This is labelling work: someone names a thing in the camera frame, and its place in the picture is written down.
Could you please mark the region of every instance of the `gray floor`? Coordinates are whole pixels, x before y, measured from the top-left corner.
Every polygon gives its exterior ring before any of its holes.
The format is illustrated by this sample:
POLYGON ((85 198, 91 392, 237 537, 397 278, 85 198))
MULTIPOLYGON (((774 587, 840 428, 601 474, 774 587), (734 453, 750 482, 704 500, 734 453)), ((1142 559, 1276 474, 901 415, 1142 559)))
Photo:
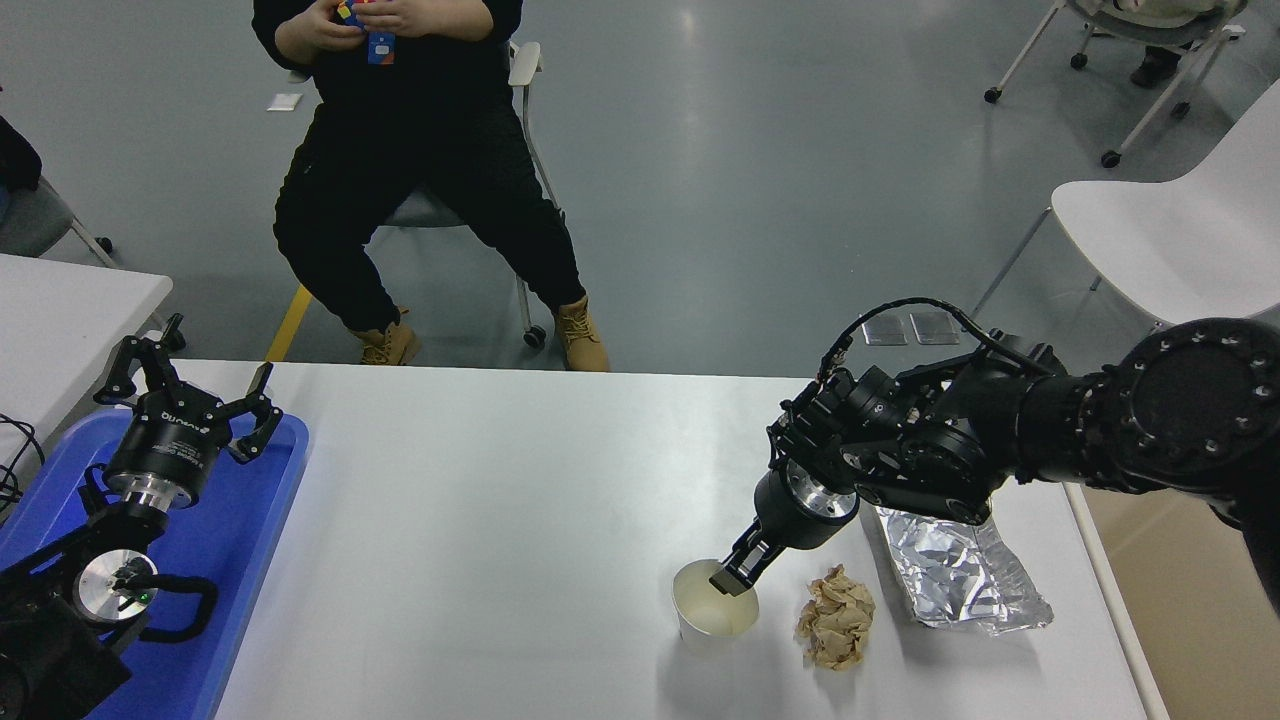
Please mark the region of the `gray floor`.
MULTIPOLYGON (((129 268, 174 278, 187 356, 261 359, 296 283, 271 204, 316 97, 250 32, 250 3, 5 10, 0 113, 129 268)), ((547 55, 536 137, 617 370, 809 375, 859 311, 906 295, 972 306, 1048 195, 1080 178, 1161 181, 1192 168, 1277 76, 1280 9, 1254 3, 1181 123, 1161 118, 1115 170, 1153 99, 1140 49, 1066 60, 1061 17, 998 106, 1004 73, 1047 3, 530 3, 517 40, 547 55)), ((420 364, 557 368, 520 341, 500 260, 467 231, 384 231, 372 254, 426 340, 420 364)), ((54 258, 91 261, 72 240, 54 258)), ((1071 369, 1115 360, 1147 320, 1046 231, 983 323, 1053 341, 1071 369)), ((545 309, 535 311, 549 320, 545 309)), ((869 348, 893 372, 956 347, 869 348)), ((352 361, 312 305, 289 360, 352 361)))

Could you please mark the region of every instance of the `crumpled aluminum foil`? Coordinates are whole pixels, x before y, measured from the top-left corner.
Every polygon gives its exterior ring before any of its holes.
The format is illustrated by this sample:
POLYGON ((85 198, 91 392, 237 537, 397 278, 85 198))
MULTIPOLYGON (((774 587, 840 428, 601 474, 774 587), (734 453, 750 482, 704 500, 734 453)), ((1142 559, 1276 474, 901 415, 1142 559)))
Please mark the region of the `crumpled aluminum foil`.
POLYGON ((965 525, 883 507, 876 512, 920 623, 998 635, 1053 621, 1053 609, 989 518, 965 525))

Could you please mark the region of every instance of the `chair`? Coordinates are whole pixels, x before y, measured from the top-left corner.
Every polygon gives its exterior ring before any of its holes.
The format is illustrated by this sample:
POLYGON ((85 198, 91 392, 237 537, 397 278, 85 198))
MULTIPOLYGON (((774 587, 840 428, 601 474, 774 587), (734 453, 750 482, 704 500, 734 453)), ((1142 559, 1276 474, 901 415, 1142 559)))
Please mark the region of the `chair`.
MULTIPOLYGON (((44 176, 36 190, 15 190, 9 196, 9 210, 0 219, 0 252, 38 258, 68 231, 74 232, 104 265, 113 270, 120 269, 110 256, 114 250, 110 238, 93 237, 84 229, 76 213, 72 213, 70 206, 44 176)), ((164 329, 165 320, 159 313, 151 313, 151 320, 164 329)), ((186 341, 179 336, 170 350, 178 351, 184 346, 186 341)))
POLYGON ((1144 20, 1151 23, 1157 23, 1160 26, 1167 24, 1166 22, 1157 22, 1155 19, 1147 19, 1140 13, 1120 13, 1110 10, 1108 5, 1111 0, 1053 0, 1050 6, 1048 13, 1041 20, 1039 26, 1036 27, 1036 32, 1032 33, 1032 38, 1027 41, 1027 46, 1023 51, 1018 54, 1014 59, 1014 64, 1010 65, 1005 77, 1000 79, 993 87, 988 88, 983 95, 987 102, 996 104, 1000 96, 1005 92, 1005 86, 1014 77, 1014 73, 1021 65, 1023 59, 1036 45, 1036 42, 1044 33, 1044 28, 1053 19, 1057 13, 1064 8, 1070 8, 1073 12, 1084 18, 1085 33, 1084 42, 1080 44, 1080 49, 1071 56, 1071 68, 1080 70, 1088 63, 1089 58, 1084 54, 1089 45, 1089 40, 1093 37, 1096 31, 1106 32, 1115 37, 1123 40, 1129 40, 1142 45, 1158 45, 1166 47, 1174 53, 1184 55, 1185 61, 1179 64, 1178 74, 1169 82, 1169 87, 1160 95, 1160 97, 1152 104, 1147 114, 1138 120, 1133 131, 1129 132, 1124 142, 1120 143, 1117 150, 1107 150, 1102 154, 1102 167, 1114 168, 1120 164, 1120 158, 1129 150, 1138 135, 1151 123, 1152 118, 1165 106, 1170 97, 1178 92, 1183 81, 1192 73, 1198 70, 1196 81, 1192 83, 1190 90, 1183 96, 1183 100, 1174 105, 1171 111, 1175 119, 1183 119, 1190 110, 1190 97, 1192 94, 1199 87, 1204 81, 1204 76, 1208 74, 1210 68, 1213 67, 1213 61, 1217 60, 1219 53, 1221 53, 1222 46, 1229 40, 1235 40, 1244 35, 1244 28, 1239 26, 1228 26, 1226 23, 1239 13, 1247 0, 1216 0, 1216 6, 1213 10, 1201 14, 1188 13, 1185 18, 1181 19, 1180 24, 1175 27, 1155 27, 1153 24, 1143 24, 1144 20), (1187 44, 1193 45, 1190 50, 1184 50, 1181 46, 1187 44))
MULTIPOLYGON (((543 70, 541 45, 538 42, 516 45, 515 42, 508 41, 507 60, 511 68, 507 82, 511 87, 520 88, 520 124, 524 129, 525 143, 529 145, 529 155, 534 159, 534 167, 538 169, 538 177, 541 179, 543 190, 547 191, 548 200, 552 201, 556 211, 561 215, 561 220, 563 220, 564 210, 561 209, 561 204, 556 199, 556 191, 552 188, 550 178, 547 177, 547 168, 543 165, 543 160, 538 155, 538 147, 534 145, 534 136, 529 127, 529 96, 532 90, 534 76, 543 70)), ((307 79, 310 79, 310 77, 305 73, 297 70, 289 72, 289 82, 292 83, 302 83, 307 79)), ((445 206, 444 202, 433 195, 426 187, 416 188, 404 200, 404 202, 402 202, 401 206, 383 222, 383 227, 393 228, 453 228, 463 224, 465 223, 453 213, 453 210, 445 206)), ((532 323, 529 313, 529 287, 518 275, 515 275, 515 278, 516 304, 520 307, 520 320, 525 328, 525 345, 535 350, 541 348, 543 345, 547 343, 547 331, 532 323)))
POLYGON ((974 315, 1050 214, 1093 265, 1157 325, 1249 318, 1280 304, 1280 82, 1185 176, 1160 183, 1059 186, 974 315))

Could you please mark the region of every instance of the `crumpled paper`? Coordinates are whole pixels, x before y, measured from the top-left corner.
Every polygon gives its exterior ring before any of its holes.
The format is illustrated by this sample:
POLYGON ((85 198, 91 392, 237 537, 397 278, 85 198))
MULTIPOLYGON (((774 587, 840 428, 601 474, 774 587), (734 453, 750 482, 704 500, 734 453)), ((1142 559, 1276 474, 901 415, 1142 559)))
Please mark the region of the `crumpled paper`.
POLYGON ((836 565, 826 578, 809 583, 813 600, 800 611, 796 635, 809 641, 805 657, 828 670, 849 670, 863 661, 876 601, 867 585, 845 575, 836 565))

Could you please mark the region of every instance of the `white desk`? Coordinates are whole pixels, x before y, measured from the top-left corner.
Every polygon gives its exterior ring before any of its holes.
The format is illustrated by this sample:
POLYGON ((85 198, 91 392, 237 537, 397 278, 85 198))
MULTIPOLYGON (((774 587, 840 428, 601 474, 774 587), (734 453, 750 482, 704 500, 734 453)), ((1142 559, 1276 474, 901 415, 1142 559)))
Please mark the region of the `white desk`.
MULTIPOLYGON (((255 366, 175 365, 224 397, 255 366)), ((1146 717, 1047 484, 996 503, 1056 611, 1043 630, 911 623, 864 514, 773 564, 732 655, 690 656, 671 578, 746 528, 764 427, 803 384, 278 365, 271 396, 308 424, 311 456, 218 719, 1146 717), (842 674, 806 669, 791 634, 806 583, 837 562, 879 606, 842 674)))
MULTIPOLYGON (((47 438, 172 288, 163 275, 0 254, 0 413, 47 438)), ((0 427, 0 462, 22 439, 0 427)))

